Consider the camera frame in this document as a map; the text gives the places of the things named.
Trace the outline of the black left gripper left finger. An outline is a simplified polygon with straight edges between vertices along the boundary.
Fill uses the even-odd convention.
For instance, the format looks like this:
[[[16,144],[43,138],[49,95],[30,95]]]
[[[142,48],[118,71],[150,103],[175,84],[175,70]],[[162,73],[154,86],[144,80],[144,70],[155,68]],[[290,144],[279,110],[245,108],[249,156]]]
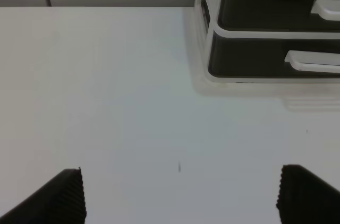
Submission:
[[[82,171],[64,169],[19,205],[1,223],[85,223]]]

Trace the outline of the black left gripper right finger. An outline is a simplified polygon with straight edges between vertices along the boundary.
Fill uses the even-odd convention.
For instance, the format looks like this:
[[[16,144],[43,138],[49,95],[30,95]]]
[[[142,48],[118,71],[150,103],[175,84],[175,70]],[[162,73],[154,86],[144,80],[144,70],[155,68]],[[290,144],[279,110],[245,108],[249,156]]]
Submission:
[[[339,223],[339,190],[301,165],[284,165],[276,208],[281,223]]]

